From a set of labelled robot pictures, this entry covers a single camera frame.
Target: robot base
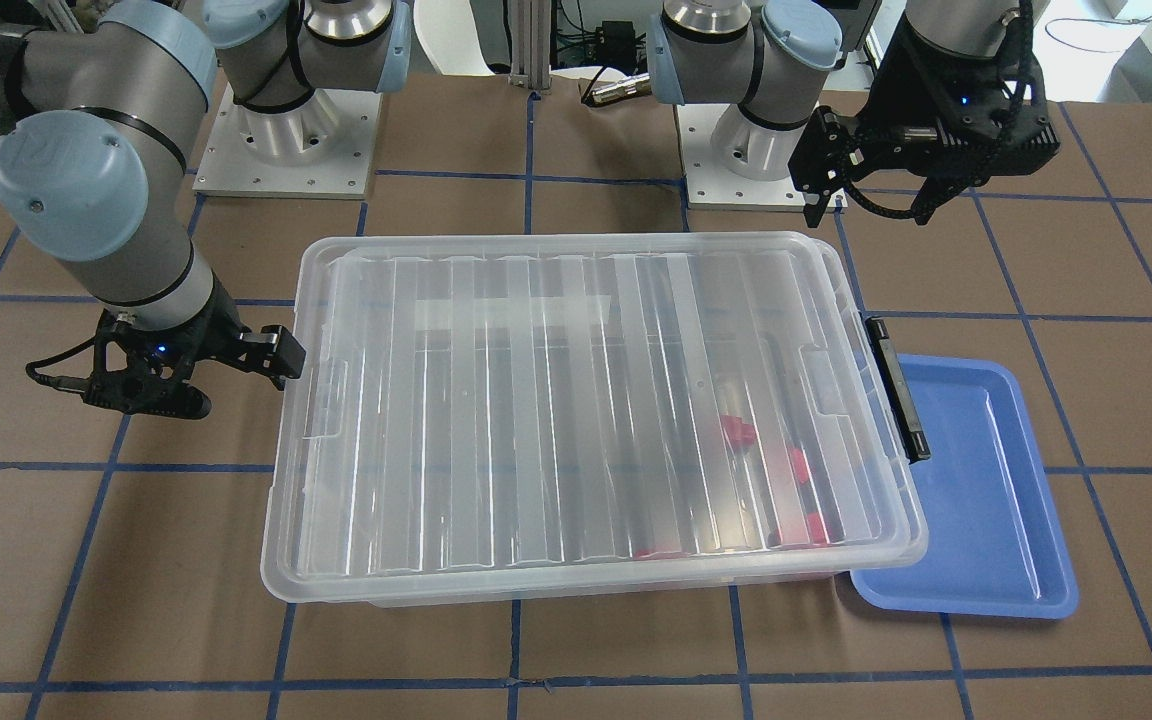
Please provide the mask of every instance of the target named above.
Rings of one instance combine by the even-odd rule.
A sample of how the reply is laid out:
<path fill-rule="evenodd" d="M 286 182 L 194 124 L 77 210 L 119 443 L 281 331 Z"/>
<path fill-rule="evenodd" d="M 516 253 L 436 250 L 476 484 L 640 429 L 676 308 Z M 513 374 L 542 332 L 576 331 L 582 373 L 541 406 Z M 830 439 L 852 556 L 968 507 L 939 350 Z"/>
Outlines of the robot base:
<path fill-rule="evenodd" d="M 679 146 L 682 169 L 687 177 L 687 204 L 692 209 L 708 210 L 772 210 L 780 213 L 801 213 L 805 202 L 795 190 L 790 179 L 755 181 L 728 170 L 714 156 L 708 137 L 727 105 L 679 105 Z M 841 192 L 835 202 L 847 200 Z"/>
<path fill-rule="evenodd" d="M 343 115 L 348 135 L 334 141 L 332 154 L 323 160 L 291 167 L 266 162 L 244 147 L 234 114 L 233 88 L 225 88 L 225 98 L 207 136 L 207 149 L 198 162 L 194 190 L 219 197 L 365 199 L 376 154 L 380 96 L 349 90 L 328 90 L 326 94 Z"/>

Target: plastic box lid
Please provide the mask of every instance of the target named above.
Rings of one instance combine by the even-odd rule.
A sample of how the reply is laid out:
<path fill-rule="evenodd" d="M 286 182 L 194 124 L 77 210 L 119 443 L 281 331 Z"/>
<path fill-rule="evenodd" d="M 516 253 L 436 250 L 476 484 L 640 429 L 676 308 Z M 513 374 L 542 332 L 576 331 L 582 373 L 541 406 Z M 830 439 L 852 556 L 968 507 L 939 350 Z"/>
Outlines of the plastic box lid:
<path fill-rule="evenodd" d="M 262 576 L 433 605 L 909 564 L 927 528 L 835 251 L 797 233 L 326 238 Z"/>

